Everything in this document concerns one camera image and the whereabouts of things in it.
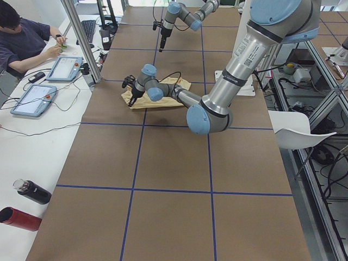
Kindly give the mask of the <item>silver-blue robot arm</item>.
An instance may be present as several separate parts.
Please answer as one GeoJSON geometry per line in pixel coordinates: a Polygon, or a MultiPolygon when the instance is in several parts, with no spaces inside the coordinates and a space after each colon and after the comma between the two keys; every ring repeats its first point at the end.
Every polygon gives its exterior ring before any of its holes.
{"type": "Polygon", "coordinates": [[[229,108],[233,98],[269,48],[317,36],[320,6],[321,1],[251,1],[246,34],[209,94],[200,97],[178,83],[162,83],[156,78],[156,67],[146,64],[138,77],[127,76],[122,83],[123,88],[131,89],[129,107],[144,94],[153,102],[171,97],[187,107],[187,124],[192,132],[205,135],[224,131],[233,121],[229,108]]]}
{"type": "Polygon", "coordinates": [[[201,28],[204,19],[210,13],[215,12],[220,5],[220,1],[217,0],[204,2],[205,4],[194,13],[189,11],[183,3],[178,3],[175,1],[171,1],[169,3],[164,19],[153,22],[153,30],[156,30],[157,27],[160,28],[161,41],[159,52],[164,50],[166,40],[171,36],[177,19],[183,21],[188,28],[192,29],[193,31],[197,31],[201,28]]]}

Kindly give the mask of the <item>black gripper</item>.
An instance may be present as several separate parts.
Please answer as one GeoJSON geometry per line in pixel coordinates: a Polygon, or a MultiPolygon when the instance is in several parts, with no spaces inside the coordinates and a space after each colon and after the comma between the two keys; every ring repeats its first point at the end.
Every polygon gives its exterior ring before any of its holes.
{"type": "Polygon", "coordinates": [[[167,29],[165,27],[163,27],[161,29],[161,41],[160,41],[160,48],[159,48],[159,52],[162,52],[165,48],[165,44],[166,44],[166,38],[171,36],[171,29],[167,29]]]}
{"type": "Polygon", "coordinates": [[[139,91],[136,87],[132,88],[132,97],[128,103],[129,107],[132,107],[136,102],[136,99],[141,98],[143,96],[143,92],[139,91]]]}

